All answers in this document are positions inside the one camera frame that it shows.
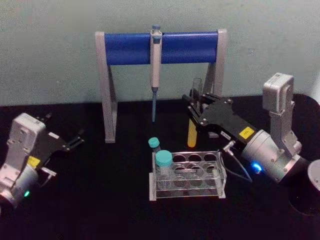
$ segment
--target light blue wall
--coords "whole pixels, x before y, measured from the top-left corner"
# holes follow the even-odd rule
[[[0,105],[99,102],[95,31],[228,30],[223,94],[258,95],[275,72],[320,101],[318,0],[2,0]],[[180,98],[206,64],[164,65],[159,98]],[[151,98],[149,67],[112,68],[120,101]]]

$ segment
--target green led light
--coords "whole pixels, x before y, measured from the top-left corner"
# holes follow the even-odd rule
[[[26,191],[25,194],[24,194],[24,197],[28,197],[30,195],[30,192],[29,191]]]

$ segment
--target black table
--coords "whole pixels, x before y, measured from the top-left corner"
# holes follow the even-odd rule
[[[233,98],[234,111],[269,132],[269,116],[261,96]],[[302,143],[301,155],[320,158],[320,107],[295,95],[292,129]],[[184,197],[149,201],[152,170],[148,139],[157,136],[162,149],[188,151],[189,118],[181,100],[118,104],[116,143],[104,143],[99,103],[0,107],[0,163],[14,117],[22,112],[44,116],[47,128],[68,138],[75,123],[85,129],[85,143],[67,155],[56,154],[48,167],[58,172],[7,219],[0,220],[0,239],[320,239],[320,216],[295,211],[287,190],[264,174],[247,183],[228,175],[226,199]],[[197,150],[215,150],[217,140],[201,138]]]

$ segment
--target yellow warning label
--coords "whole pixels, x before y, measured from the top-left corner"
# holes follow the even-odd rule
[[[40,160],[34,156],[29,156],[28,158],[28,164],[33,167],[34,169],[38,166],[40,163]]]
[[[255,131],[251,128],[251,127],[246,127],[244,130],[242,130],[242,132],[239,133],[239,135],[241,137],[243,137],[244,139],[247,139],[248,137],[250,137]]]

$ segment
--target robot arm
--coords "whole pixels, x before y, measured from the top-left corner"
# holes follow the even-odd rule
[[[302,145],[291,129],[294,79],[290,75],[276,73],[263,88],[263,107],[271,116],[271,135],[236,115],[230,98],[218,97],[210,93],[200,97],[201,111],[188,106],[192,120],[199,131],[214,132],[227,140],[223,148],[237,149],[242,157],[261,169],[275,182],[290,181],[292,176],[308,167],[308,162],[298,155]]]
[[[47,131],[41,120],[22,113],[12,122],[7,156],[0,169],[0,214],[6,208],[18,206],[25,193],[38,181],[40,171],[47,174],[45,183],[56,175],[45,167],[54,152],[69,152],[84,142],[79,135],[82,132],[72,141],[65,142]]]

